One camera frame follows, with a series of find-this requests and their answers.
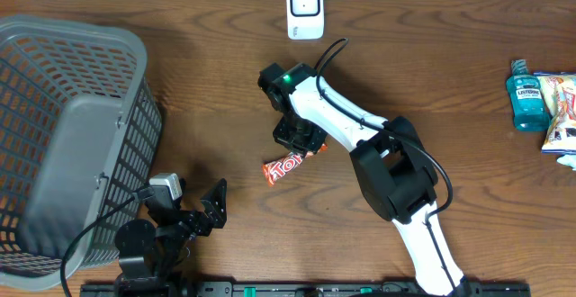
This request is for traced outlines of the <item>orange brown snack bar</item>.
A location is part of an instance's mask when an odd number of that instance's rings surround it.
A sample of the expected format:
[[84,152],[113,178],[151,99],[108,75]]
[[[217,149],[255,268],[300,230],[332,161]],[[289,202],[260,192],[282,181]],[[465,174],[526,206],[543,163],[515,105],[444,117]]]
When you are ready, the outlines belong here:
[[274,186],[278,180],[285,177],[296,167],[301,165],[305,158],[312,156],[314,156],[313,152],[308,152],[304,155],[289,152],[286,156],[278,158],[277,160],[265,162],[262,165],[262,172],[267,184],[269,186]]

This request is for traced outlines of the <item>blue mouthwash bottle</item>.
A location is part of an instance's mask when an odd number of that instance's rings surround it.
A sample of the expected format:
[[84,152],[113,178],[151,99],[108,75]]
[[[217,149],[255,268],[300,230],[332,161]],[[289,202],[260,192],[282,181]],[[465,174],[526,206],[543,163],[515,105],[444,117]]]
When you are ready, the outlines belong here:
[[527,62],[511,62],[511,76],[506,88],[513,110],[513,124],[519,131],[546,131],[550,115],[546,111],[538,79],[529,73]]

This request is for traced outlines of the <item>large yellow snack bag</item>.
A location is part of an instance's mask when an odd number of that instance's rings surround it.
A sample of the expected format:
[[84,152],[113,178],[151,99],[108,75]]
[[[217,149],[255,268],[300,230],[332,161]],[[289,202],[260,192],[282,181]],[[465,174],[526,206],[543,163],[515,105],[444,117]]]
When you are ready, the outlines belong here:
[[575,154],[575,74],[536,72],[552,121],[542,146],[548,154]]

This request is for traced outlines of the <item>light teal snack packet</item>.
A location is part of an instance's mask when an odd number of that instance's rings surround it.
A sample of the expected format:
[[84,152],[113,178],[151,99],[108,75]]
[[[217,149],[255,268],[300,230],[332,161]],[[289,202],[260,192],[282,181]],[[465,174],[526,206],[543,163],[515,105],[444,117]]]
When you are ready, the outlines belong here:
[[557,162],[563,166],[570,167],[573,171],[576,170],[576,156],[575,155],[563,155],[557,158]]

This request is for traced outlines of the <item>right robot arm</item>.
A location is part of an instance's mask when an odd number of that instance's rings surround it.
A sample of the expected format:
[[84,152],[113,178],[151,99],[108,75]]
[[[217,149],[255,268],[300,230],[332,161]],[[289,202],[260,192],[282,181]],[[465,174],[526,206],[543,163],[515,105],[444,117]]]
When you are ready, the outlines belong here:
[[306,64],[261,70],[258,86],[282,119],[274,140],[292,153],[320,151],[327,137],[349,153],[361,193],[373,211],[394,224],[427,294],[454,296],[464,273],[451,256],[438,215],[435,187],[446,171],[423,148],[405,118],[371,114],[331,88]]

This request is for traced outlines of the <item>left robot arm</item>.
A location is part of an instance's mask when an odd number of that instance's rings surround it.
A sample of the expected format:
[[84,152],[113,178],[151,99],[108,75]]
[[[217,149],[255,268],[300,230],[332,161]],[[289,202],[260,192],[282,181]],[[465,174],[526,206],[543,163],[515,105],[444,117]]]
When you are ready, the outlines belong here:
[[121,275],[115,296],[195,296],[196,289],[175,268],[189,241],[207,237],[227,221],[227,181],[220,179],[202,198],[201,211],[181,207],[185,180],[176,174],[159,174],[134,194],[148,208],[149,220],[135,219],[118,229]]

